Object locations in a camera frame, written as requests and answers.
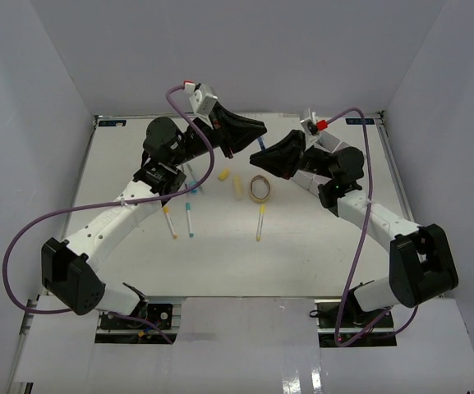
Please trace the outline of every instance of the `teal marker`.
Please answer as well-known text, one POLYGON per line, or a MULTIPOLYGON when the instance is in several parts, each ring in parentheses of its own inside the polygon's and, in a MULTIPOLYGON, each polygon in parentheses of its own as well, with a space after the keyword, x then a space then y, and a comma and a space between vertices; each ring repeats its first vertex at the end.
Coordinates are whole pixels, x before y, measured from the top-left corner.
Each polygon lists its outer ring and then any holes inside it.
POLYGON ((192 238, 195 234, 193 234, 193 227, 191 225, 191 205, 186 203, 186 214, 187 214, 187 229, 189 230, 189 237, 192 238))

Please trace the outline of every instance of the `yellow eraser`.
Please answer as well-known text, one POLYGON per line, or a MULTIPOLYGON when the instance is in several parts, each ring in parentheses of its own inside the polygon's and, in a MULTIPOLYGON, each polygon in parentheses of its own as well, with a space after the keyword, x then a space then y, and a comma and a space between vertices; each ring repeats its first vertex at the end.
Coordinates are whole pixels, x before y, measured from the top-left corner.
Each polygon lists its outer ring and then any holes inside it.
POLYGON ((219 173, 219 181, 225 181, 229 176, 229 168, 225 168, 222 172, 219 173))
POLYGON ((235 199, 244 198, 244 189, 242 188, 242 182, 238 175, 233 177, 233 193, 235 194, 235 199))

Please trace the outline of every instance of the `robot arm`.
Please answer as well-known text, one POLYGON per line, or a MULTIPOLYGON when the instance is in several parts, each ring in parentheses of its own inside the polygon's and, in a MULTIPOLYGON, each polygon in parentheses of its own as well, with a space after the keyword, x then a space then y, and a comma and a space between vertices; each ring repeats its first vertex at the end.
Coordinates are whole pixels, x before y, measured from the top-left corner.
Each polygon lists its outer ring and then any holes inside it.
MULTIPOLYGON (((208 86, 186 82, 185 90, 191 94, 198 116, 193 122, 226 157, 232 158, 267 131, 263 122, 239 117, 222 107, 208 86)), ((51 238, 42 247, 44 287, 76 314, 100 309, 137 315, 145 296, 126 283, 103 283, 97 275, 100 265, 135 227, 167 203, 136 201, 177 192, 186 179, 177 167, 208 150, 191 127, 182 133, 168 117, 158 117, 148 125, 143 146, 140 169, 116 198, 122 203, 64 241, 51 238)))
POLYGON ((322 206, 360 229, 371 203, 367 234, 389 253, 389 275, 351 289, 347 302, 359 313, 397 304, 412 308, 455 288, 458 275, 441 227, 423 227, 370 202, 357 184, 364 176, 363 153, 353 147, 333 153, 316 148, 316 135, 327 124, 317 122, 314 112, 307 110, 301 124, 303 131, 293 130, 277 144, 251 155, 250 163, 284 179, 297 171, 328 177, 319 186, 322 206))

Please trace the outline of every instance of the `red cap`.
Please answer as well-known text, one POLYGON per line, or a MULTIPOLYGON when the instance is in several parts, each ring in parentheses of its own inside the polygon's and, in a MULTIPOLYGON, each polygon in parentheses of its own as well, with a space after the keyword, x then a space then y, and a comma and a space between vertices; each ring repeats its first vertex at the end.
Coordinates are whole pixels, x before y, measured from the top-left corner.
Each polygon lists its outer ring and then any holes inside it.
POLYGON ((327 129, 327 128, 328 128, 328 122, 327 121, 322 120, 322 121, 317 122, 317 130, 318 131, 322 131, 322 130, 327 129))

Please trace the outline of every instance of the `white wall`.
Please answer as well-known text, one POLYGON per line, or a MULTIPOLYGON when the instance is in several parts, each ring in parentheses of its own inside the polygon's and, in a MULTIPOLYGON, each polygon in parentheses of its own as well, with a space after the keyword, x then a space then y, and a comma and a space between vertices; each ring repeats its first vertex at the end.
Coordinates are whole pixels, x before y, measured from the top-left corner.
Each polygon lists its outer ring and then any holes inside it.
POLYGON ((232 110, 388 107, 444 0, 32 0, 93 114, 169 112, 184 79, 232 110))
MULTIPOLYGON (((5 248, 31 219, 69 205, 91 122, 29 1, 0 0, 0 392, 23 318, 3 289, 5 248)), ((18 244, 10 271, 20 300, 37 295, 40 247, 61 225, 47 222, 18 244)))
POLYGON ((474 2, 448 0, 388 110, 416 220, 448 234, 474 347, 474 2))

